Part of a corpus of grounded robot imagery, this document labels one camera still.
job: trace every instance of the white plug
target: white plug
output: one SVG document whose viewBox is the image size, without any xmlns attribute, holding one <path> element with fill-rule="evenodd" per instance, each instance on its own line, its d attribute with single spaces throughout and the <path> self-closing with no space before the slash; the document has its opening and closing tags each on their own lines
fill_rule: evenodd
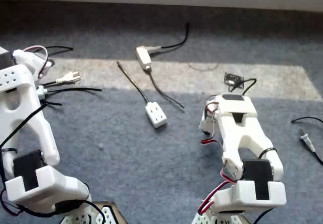
<svg viewBox="0 0 323 224">
<path fill-rule="evenodd" d="M 157 102 L 148 102 L 146 105 L 147 115 L 155 128 L 164 125 L 167 117 Z"/>
<path fill-rule="evenodd" d="M 302 129 L 299 129 L 299 134 L 301 135 L 300 139 L 308 146 L 308 148 L 312 152 L 315 152 L 315 147 L 314 147 L 312 141 L 310 140 L 310 138 L 308 137 L 308 134 L 307 133 L 305 134 Z"/>
<path fill-rule="evenodd" d="M 48 91 L 46 88 L 44 88 L 44 86 L 39 85 L 37 88 L 37 94 L 38 94 L 38 98 L 39 100 L 45 99 L 46 95 L 48 94 Z"/>
<path fill-rule="evenodd" d="M 158 51 L 160 46 L 139 46 L 136 47 L 136 55 L 143 70 L 151 67 L 151 58 L 149 52 Z"/>
</svg>

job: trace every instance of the electrical outlet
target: electrical outlet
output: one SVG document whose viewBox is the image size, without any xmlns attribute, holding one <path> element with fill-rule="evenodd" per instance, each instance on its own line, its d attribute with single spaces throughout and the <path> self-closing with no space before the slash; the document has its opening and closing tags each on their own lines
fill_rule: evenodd
<svg viewBox="0 0 323 224">
<path fill-rule="evenodd" d="M 146 105 L 146 112 L 155 128 L 158 128 L 167 122 L 167 117 L 157 102 L 148 102 Z"/>
</svg>

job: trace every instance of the power cord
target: power cord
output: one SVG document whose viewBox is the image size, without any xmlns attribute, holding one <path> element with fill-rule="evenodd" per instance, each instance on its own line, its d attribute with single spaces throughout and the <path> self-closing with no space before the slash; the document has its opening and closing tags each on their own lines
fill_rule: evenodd
<svg viewBox="0 0 323 224">
<path fill-rule="evenodd" d="M 148 97 L 145 95 L 145 93 L 142 91 L 142 89 L 137 85 L 137 83 L 133 80 L 133 78 L 130 77 L 126 69 L 121 65 L 120 62 L 117 62 L 119 69 L 123 72 L 123 74 L 129 79 L 129 81 L 133 84 L 133 86 L 136 87 L 136 89 L 139 91 L 141 96 L 146 101 L 147 105 L 145 107 L 146 113 L 153 124 L 155 128 L 158 128 L 167 122 L 167 117 L 165 113 L 163 112 L 162 108 L 159 106 L 157 102 L 150 102 Z"/>
<path fill-rule="evenodd" d="M 149 99 L 147 97 L 147 95 L 143 92 L 143 90 L 138 86 L 138 84 L 136 83 L 136 81 L 128 74 L 127 70 L 122 66 L 122 64 L 118 61 L 117 65 L 119 67 L 119 69 L 122 71 L 122 73 L 127 77 L 127 79 L 133 84 L 133 86 L 135 86 L 135 88 L 139 91 L 139 93 L 141 94 L 141 96 L 144 98 L 144 100 L 146 101 L 146 103 L 149 102 Z"/>
<path fill-rule="evenodd" d="M 73 51 L 73 48 L 72 47 L 69 47 L 69 46 L 60 46 L 60 45 L 54 45 L 54 46 L 46 46 L 45 47 L 46 49 L 49 49 L 49 48 L 62 48 L 64 50 L 61 50 L 61 51 L 56 51 L 56 52 L 52 52 L 50 53 L 48 56 L 53 56 L 53 55 L 57 55 L 57 54 L 61 54 L 61 53 L 64 53 L 64 52 L 68 52 L 68 51 Z"/>
<path fill-rule="evenodd" d="M 75 71 L 75 72 L 68 72 L 64 76 L 54 81 L 50 81 L 41 85 L 44 86 L 45 88 L 48 88 L 48 87 L 54 87 L 54 86 L 59 86 L 63 84 L 75 84 L 80 80 L 81 80 L 80 72 Z"/>
<path fill-rule="evenodd" d="M 297 121 L 299 120 L 303 120 L 303 119 L 314 119 L 314 120 L 317 120 L 319 122 L 322 122 L 323 121 L 320 119 L 320 118 L 316 118 L 316 117 L 300 117 L 300 118 L 297 118 L 297 119 L 294 119 L 291 121 L 291 123 L 296 123 Z M 299 129 L 298 130 L 299 132 L 299 135 L 300 135 L 300 138 L 299 138 L 299 141 L 304 144 L 304 146 L 306 147 L 307 150 L 310 151 L 310 153 L 315 157 L 315 159 L 321 164 L 323 165 L 323 161 L 320 159 L 320 157 L 318 156 L 318 154 L 316 153 L 316 149 L 312 143 L 312 141 L 310 140 L 310 138 L 308 137 L 308 134 L 305 133 L 303 131 L 303 129 Z"/>
<path fill-rule="evenodd" d="M 260 221 L 260 219 L 262 219 L 262 218 L 263 218 L 263 216 L 264 216 L 264 215 L 266 215 L 268 212 L 270 212 L 270 211 L 272 211 L 272 210 L 273 210 L 273 208 L 272 208 L 272 209 L 265 210 L 262 214 L 260 214 L 260 215 L 258 216 L 258 218 L 254 221 L 254 223 L 253 223 L 253 224 L 257 224 L 257 223 Z"/>
<path fill-rule="evenodd" d="M 163 97 L 165 97 L 166 99 L 168 99 L 170 102 L 173 102 L 177 105 L 179 105 L 182 109 L 184 109 L 185 107 L 180 104 L 178 101 L 176 101 L 175 99 L 171 98 L 170 96 L 168 96 L 166 93 L 164 93 L 157 85 L 156 81 L 154 80 L 152 73 L 151 73 L 151 69 L 148 70 L 148 75 L 150 77 L 150 80 L 152 82 L 152 84 L 154 85 L 155 89 L 158 91 L 159 94 L 161 94 Z"/>
<path fill-rule="evenodd" d="M 58 94 L 61 92 L 66 92 L 66 91 L 98 91 L 98 92 L 102 92 L 102 89 L 89 88 L 89 87 L 73 87 L 73 88 L 48 90 L 47 92 L 48 92 L 48 94 L 51 93 L 50 95 L 54 95 L 54 94 Z"/>
<path fill-rule="evenodd" d="M 246 80 L 242 80 L 242 81 L 238 81 L 237 83 L 235 83 L 231 89 L 229 89 L 229 92 L 233 92 L 239 85 L 249 82 L 249 81 L 253 81 L 242 93 L 242 95 L 245 95 L 247 93 L 247 91 L 253 86 L 255 85 L 255 83 L 257 83 L 257 79 L 256 78 L 251 78 L 251 79 L 246 79 Z"/>
<path fill-rule="evenodd" d="M 176 43 L 174 45 L 161 46 L 160 48 L 161 49 L 168 49 L 168 48 L 173 48 L 173 47 L 177 47 L 177 46 L 183 45 L 187 41 L 189 29 L 190 29 L 190 24 L 188 22 L 186 22 L 186 31 L 185 31 L 185 38 L 184 38 L 184 40 L 181 41 L 181 42 L 179 42 L 179 43 Z"/>
</svg>

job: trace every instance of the white plastic bracket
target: white plastic bracket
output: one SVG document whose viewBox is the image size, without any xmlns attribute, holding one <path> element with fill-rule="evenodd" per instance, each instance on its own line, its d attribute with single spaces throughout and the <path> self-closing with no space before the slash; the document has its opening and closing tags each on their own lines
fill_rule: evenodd
<svg viewBox="0 0 323 224">
<path fill-rule="evenodd" d="M 6 91 L 16 89 L 20 98 L 20 105 L 11 110 L 10 96 Z M 32 112 L 40 107 L 37 91 L 31 72 L 24 65 L 15 65 L 0 70 L 0 143 Z M 51 166 L 60 162 L 59 152 L 56 147 L 50 124 L 44 118 L 42 111 L 31 118 L 26 124 L 39 138 L 40 148 L 44 161 Z M 15 134 L 3 148 L 17 148 L 19 133 Z M 15 152 L 3 152 L 3 161 L 6 173 L 12 178 L 13 159 Z"/>
</svg>

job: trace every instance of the perforated plate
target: perforated plate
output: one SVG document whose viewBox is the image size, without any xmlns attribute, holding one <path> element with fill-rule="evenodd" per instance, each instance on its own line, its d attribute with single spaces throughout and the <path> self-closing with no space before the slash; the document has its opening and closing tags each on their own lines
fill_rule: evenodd
<svg viewBox="0 0 323 224">
<path fill-rule="evenodd" d="M 203 215 L 199 215 L 198 213 L 195 215 L 192 224 L 215 224 L 216 223 L 216 216 L 212 216 L 211 219 L 204 213 Z M 223 224 L 242 224 L 240 221 L 239 216 L 233 215 L 233 216 L 226 216 L 223 220 Z"/>
<path fill-rule="evenodd" d="M 106 205 L 101 210 L 105 216 L 105 224 L 119 224 L 111 206 Z M 102 222 L 102 215 L 99 214 L 95 221 L 91 221 L 90 216 L 66 216 L 61 220 L 60 224 L 102 224 Z"/>
<path fill-rule="evenodd" d="M 118 221 L 113 213 L 112 207 L 111 206 L 104 206 L 102 209 L 102 212 L 104 213 L 105 216 L 105 224 L 118 224 Z M 102 224 L 103 218 L 99 214 L 96 217 L 96 224 Z"/>
</svg>

